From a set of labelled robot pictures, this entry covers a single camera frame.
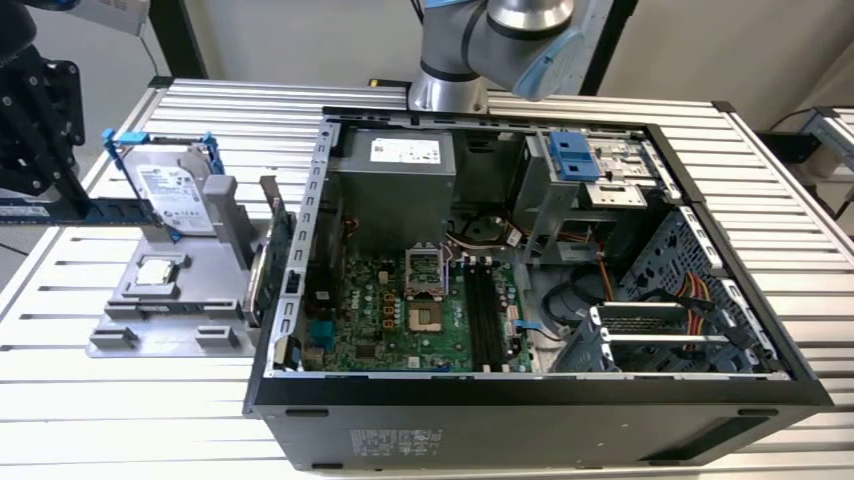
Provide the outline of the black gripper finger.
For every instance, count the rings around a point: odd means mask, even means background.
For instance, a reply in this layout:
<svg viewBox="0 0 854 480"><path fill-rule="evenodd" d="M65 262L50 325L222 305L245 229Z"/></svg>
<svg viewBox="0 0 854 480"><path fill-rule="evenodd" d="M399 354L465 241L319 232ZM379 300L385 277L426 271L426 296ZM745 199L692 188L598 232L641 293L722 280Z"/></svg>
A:
<svg viewBox="0 0 854 480"><path fill-rule="evenodd" d="M81 73L71 61L2 62L2 205L22 217L90 213L75 148L86 142Z"/></svg>

